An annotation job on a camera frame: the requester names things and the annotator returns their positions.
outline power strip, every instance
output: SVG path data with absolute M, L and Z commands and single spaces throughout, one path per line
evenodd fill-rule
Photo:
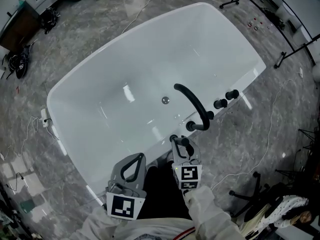
M 47 109 L 45 109 L 45 108 L 41 110 L 41 119 L 42 119 L 43 127 L 47 128 L 49 126 L 49 123 L 48 123 Z

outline black knob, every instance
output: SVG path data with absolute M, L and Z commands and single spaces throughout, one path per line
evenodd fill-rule
M 214 103 L 213 103 L 213 106 L 215 109 L 221 109 L 221 108 L 226 108 L 228 106 L 228 101 L 223 98 L 223 99 L 220 99 L 220 100 L 216 100 Z
M 232 91 L 229 91 L 229 92 L 227 92 L 226 94 L 225 94 L 225 98 L 227 99 L 227 100 L 232 100 L 232 99 L 236 99 L 236 98 L 238 98 L 239 97 L 239 92 L 238 92 L 238 90 L 232 90 Z
M 215 118 L 215 114 L 212 111 L 208 111 L 207 115 L 208 115 L 210 120 L 213 120 Z

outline gray marble tile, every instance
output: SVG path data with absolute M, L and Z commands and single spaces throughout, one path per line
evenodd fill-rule
M 218 8 L 227 1 L 153 0 L 129 29 L 193 3 L 206 2 Z M 0 178 L 3 183 L 15 184 L 15 173 L 23 173 L 26 182 L 19 181 L 17 191 L 8 189 L 8 193 L 18 208 L 23 201 L 34 201 L 36 207 L 22 215 L 45 239 L 69 236 L 99 204 L 93 200 L 69 157 L 61 153 L 57 142 L 41 125 L 37 133 L 29 127 L 23 156 L 17 156 L 26 138 L 29 119 L 41 116 L 47 95 L 59 80 L 95 50 L 119 36 L 147 2 L 82 0 L 61 3 L 58 8 L 61 17 L 56 27 L 47 35 L 40 30 L 33 38 L 37 41 L 32 47 L 26 76 L 19 80 L 12 75 L 8 80 L 0 80 L 0 152 L 6 154 L 7 147 L 12 145 L 7 159 L 0 159 Z M 262 175 L 262 184 L 286 182 L 274 170 L 293 167 L 296 151 L 309 144 L 298 128 L 310 130 L 317 124 L 319 90 L 312 78 L 310 59 L 306 51 L 301 50 L 274 69 L 280 53 L 291 49 L 259 9 L 248 0 L 240 0 L 239 5 L 231 4 L 219 10 L 247 38 L 267 68 L 243 92 L 252 109 L 243 98 L 234 100 L 215 117 L 208 131 L 191 135 L 202 152 L 202 184 L 212 188 L 227 174 L 249 172 L 260 162 L 267 148 L 272 103 L 283 82 L 294 79 L 302 67 L 303 79 L 298 76 L 294 82 L 287 82 L 277 97 L 268 152 L 255 169 Z M 258 31 L 247 27 L 247 22 L 256 16 L 265 22 L 265 27 Z M 295 169 L 305 161 L 304 149 L 296 156 Z M 218 205 L 234 212 L 245 202 L 229 196 L 229 190 L 250 195 L 254 185 L 252 173 L 228 176 L 213 193 Z

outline cable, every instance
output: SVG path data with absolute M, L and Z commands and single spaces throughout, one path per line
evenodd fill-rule
M 277 94 L 275 95 L 275 99 L 274 99 L 274 101 L 273 101 L 273 103 L 272 103 L 272 110 L 271 110 L 271 116 L 270 116 L 270 127 L 269 127 L 269 131 L 268 131 L 268 138 L 267 138 L 266 149 L 265 149 L 264 155 L 263 155 L 263 157 L 261 158 L 260 162 L 259 162 L 256 166 L 254 166 L 249 172 L 240 172 L 240 173 L 237 173 L 237 174 L 230 173 L 230 174 L 224 176 L 222 180 L 220 180 L 217 184 L 215 184 L 215 185 L 213 186 L 213 188 L 211 188 L 211 191 L 213 191 L 214 188 L 215 188 L 216 186 L 218 186 L 221 182 L 223 182 L 223 181 L 225 180 L 225 178 L 227 178 L 228 176 L 239 176 L 239 175 L 250 174 L 255 168 L 257 168 L 257 167 L 261 164 L 262 160 L 265 158 L 265 156 L 266 156 L 266 154 L 267 154 L 267 152 L 268 152 L 268 149 L 269 149 L 270 132 L 271 132 L 271 128 L 272 128 L 272 116 L 273 116 L 273 114 L 274 114 L 274 105 L 275 105 L 275 103 L 276 103 L 278 94 L 281 92 L 282 87 L 285 85 L 285 83 L 294 82 L 294 81 L 296 80 L 298 74 L 300 74 L 300 72 L 296 72 L 296 73 L 295 73 L 294 79 L 289 79 L 289 80 L 284 81 L 284 82 L 282 83 L 279 91 L 278 91 Z
M 48 130 L 48 127 L 46 127 L 46 131 L 51 135 L 52 139 L 57 140 L 57 141 L 60 141 L 60 139 L 59 139 L 56 135 L 52 134 L 52 133 Z
M 22 157 L 23 156 L 23 154 L 24 154 L 24 146 L 25 146 L 25 142 L 26 142 L 26 140 L 28 139 L 28 137 L 29 137 L 29 125 L 30 125 L 30 123 L 31 123 L 31 119 L 33 118 L 33 121 L 32 121 L 32 126 L 33 126 L 33 129 L 34 129 L 34 132 L 38 132 L 38 128 L 39 128 L 39 118 L 38 117 L 34 117 L 34 116 L 31 116 L 30 117 L 30 120 L 29 120 L 29 123 L 28 123 L 28 126 L 26 127 L 26 138 L 25 138 L 25 140 L 23 141 L 23 144 L 22 144 L 22 147 L 21 147 L 21 155 L 18 155 L 17 154 L 17 156 L 18 157 Z
M 121 34 L 123 34 L 123 33 L 131 26 L 131 24 L 134 23 L 134 22 L 137 20 L 138 16 L 139 16 L 140 13 L 142 12 L 142 10 L 143 10 L 144 8 L 146 8 L 151 1 L 152 1 L 152 0 L 149 0 L 149 1 L 145 4 L 145 6 L 142 7 L 142 9 L 137 13 L 135 19 L 134 19 L 133 21 L 131 21 L 128 26 L 126 26 L 126 28 L 122 31 Z
M 21 175 L 21 173 L 17 172 L 16 175 L 15 175 L 15 189 L 10 187 L 8 184 L 5 184 L 9 189 L 13 190 L 14 192 L 16 192 L 17 189 L 18 189 L 18 175 L 20 175 L 21 180 L 24 180 L 24 177 Z
M 10 149 L 11 147 L 12 147 L 12 145 L 10 145 L 10 146 L 7 147 L 6 156 L 5 156 L 5 158 L 4 158 L 3 160 L 6 160 L 6 158 L 8 157 L 8 155 L 9 155 L 9 149 Z
M 294 160 L 293 160 L 293 165 L 292 165 L 292 171 L 293 171 L 293 172 L 295 171 L 295 163 L 296 163 L 297 154 L 298 154 L 298 152 L 300 152 L 300 151 L 301 151 L 301 149 L 299 149 L 297 152 L 295 152 Z

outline curved spout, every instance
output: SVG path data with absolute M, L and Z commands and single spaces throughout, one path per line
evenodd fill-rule
M 180 83 L 176 83 L 174 89 L 183 93 L 192 105 L 195 107 L 196 111 L 199 113 L 200 118 L 202 120 L 202 124 L 196 124 L 193 121 L 189 121 L 186 124 L 186 129 L 190 132 L 194 130 L 206 131 L 209 129 L 210 126 L 210 119 L 213 119 L 214 113 L 212 111 L 207 112 L 204 106 L 201 104 L 200 100 L 190 91 L 187 87 Z

